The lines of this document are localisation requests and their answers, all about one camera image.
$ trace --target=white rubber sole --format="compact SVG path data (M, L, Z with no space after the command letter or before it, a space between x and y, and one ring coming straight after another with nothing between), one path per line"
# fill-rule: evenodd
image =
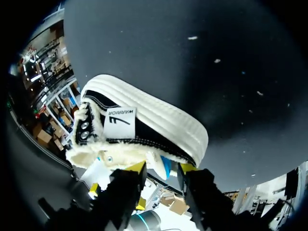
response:
M180 147L196 162L205 155L208 135L205 127L181 109L151 96L111 75L98 75L85 85L86 90L98 92L121 107L136 107L136 117L156 132Z

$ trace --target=shoe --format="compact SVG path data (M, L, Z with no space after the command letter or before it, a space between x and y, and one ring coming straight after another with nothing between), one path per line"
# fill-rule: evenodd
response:
M66 152L67 160L77 167L88 168L96 158L111 170L146 160L147 168L166 180L166 160L198 167L204 157L208 135L199 121L114 76L92 78L81 92L81 103L74 114L72 149ZM120 107L136 108L133 137L110 138L105 134L107 117L107 122L125 125L119 119ZM125 108L122 113L130 111ZM118 112L111 117L107 110Z

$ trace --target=white tag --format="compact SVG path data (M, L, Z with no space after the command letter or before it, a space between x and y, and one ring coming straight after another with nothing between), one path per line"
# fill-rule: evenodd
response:
M110 139L134 139L135 107L108 108L104 122L104 136Z

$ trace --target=ceiling light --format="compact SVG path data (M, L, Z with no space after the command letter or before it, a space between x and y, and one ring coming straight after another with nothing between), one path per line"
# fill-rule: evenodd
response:
M42 75L40 74L40 75L37 75L37 76L33 77L33 78L31 79L31 82L34 82L35 80L41 78L41 76L42 76Z

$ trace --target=metal eyelet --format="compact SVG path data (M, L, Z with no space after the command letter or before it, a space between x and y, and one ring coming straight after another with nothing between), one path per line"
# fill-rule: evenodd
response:
M89 133L88 131L85 131L85 132L82 132L82 133L81 133L81 136L80 136L80 137L84 140L84 139L86 139L86 138L89 136L89 134L90 134L90 133Z
M85 122L81 125L81 129L84 130L89 126L89 122Z
M107 161L111 163L113 161L113 158L111 156L109 156L109 157L107 157Z

